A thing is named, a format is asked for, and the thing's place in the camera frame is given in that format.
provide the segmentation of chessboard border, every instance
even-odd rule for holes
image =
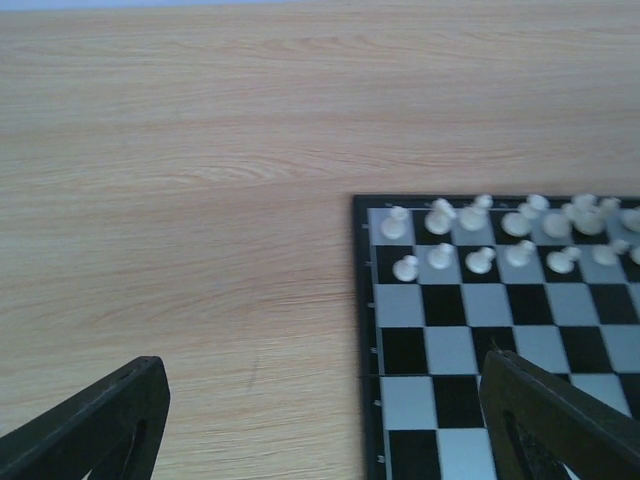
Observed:
[[[446,194],[374,194],[374,193],[359,193],[354,194],[352,197],[351,205],[351,220],[352,220],[352,241],[353,241],[353,265],[355,269],[355,281],[356,281],[356,319],[358,321],[358,337],[359,337],[359,365],[358,365],[358,378],[360,379],[360,404],[362,408],[362,421],[364,438],[362,439],[362,447],[364,448],[364,468],[365,478],[376,479],[376,464],[377,458],[375,454],[374,445],[374,411],[373,403],[371,402],[371,379],[378,379],[383,377],[380,373],[370,372],[369,355],[371,353],[371,346],[368,340],[367,320],[367,277],[365,275],[365,269],[371,268],[372,259],[369,258],[361,245],[366,244],[370,246],[370,227],[368,218],[368,209],[370,208],[389,208],[392,205],[398,205],[409,209],[429,208],[434,200],[438,198],[445,198],[455,208],[462,208],[473,201],[473,199],[479,195],[466,194],[466,195],[446,195]],[[501,208],[515,210],[517,204],[522,203],[529,193],[521,195],[493,195],[494,207],[496,204],[507,204]],[[631,196],[616,196],[616,195],[598,195],[599,198],[615,196],[620,199],[621,208],[634,208],[638,205],[638,198]],[[545,198],[549,201],[550,208],[560,208],[562,204],[570,202],[571,196],[569,195],[545,195]],[[369,225],[369,228],[363,228],[363,224]],[[366,267],[366,262],[369,262],[370,267]],[[371,280],[371,288],[373,289],[373,278]]]

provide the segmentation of chessboard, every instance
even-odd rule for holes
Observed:
[[[492,348],[514,351],[640,420],[640,266],[629,251],[606,266],[593,255],[596,245],[619,239],[640,245],[640,233],[620,220],[640,199],[621,199],[602,231],[586,235],[572,227],[564,238],[547,235],[543,220],[562,213],[570,198],[548,198],[548,210],[523,237],[505,233],[502,220],[526,197],[493,197],[481,229],[468,231],[454,219],[442,234],[425,227],[436,200],[357,195],[353,201],[367,478],[500,478],[478,399]],[[446,200],[458,214],[474,202]],[[402,235],[389,239],[382,223],[398,206],[408,215]],[[535,250],[516,267],[507,251],[523,240]],[[429,255],[442,243],[453,246],[451,263],[434,268]],[[549,268],[552,252],[572,246],[581,252],[573,270]],[[495,258],[476,273],[466,259],[483,247]],[[403,281],[394,266],[407,256],[417,259],[416,278]]]

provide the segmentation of wood grain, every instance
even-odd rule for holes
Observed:
[[[362,474],[349,196],[639,194],[635,0],[0,15],[0,434],[138,355],[154,478]]]

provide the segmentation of checkered pattern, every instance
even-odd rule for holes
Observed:
[[[628,255],[603,267],[590,252],[616,238],[638,245],[640,234],[612,218],[601,235],[574,231],[556,240],[544,233],[540,219],[526,237],[537,253],[526,267],[515,268],[506,249],[521,239],[505,234],[500,221],[524,199],[498,201],[478,232],[454,223],[441,236],[424,227],[432,199],[393,200],[385,205],[380,197],[363,197],[364,218],[356,214],[368,239],[358,248],[368,249],[369,259],[364,381],[374,405],[376,479],[498,478],[477,395],[485,355],[494,346],[640,420],[640,267]],[[391,203],[411,210],[406,234],[393,241],[380,232]],[[552,202],[556,208],[560,203]],[[436,270],[427,256],[442,242],[456,247],[454,261]],[[575,270],[560,275],[544,259],[566,245],[583,252]],[[497,257],[491,271],[478,275],[464,260],[483,246],[494,248]],[[405,255],[419,260],[415,282],[400,282],[392,273]]]

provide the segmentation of light wood surface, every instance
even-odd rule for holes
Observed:
[[[0,15],[0,434],[138,355],[156,479],[362,475],[354,192],[639,194],[637,0]]]

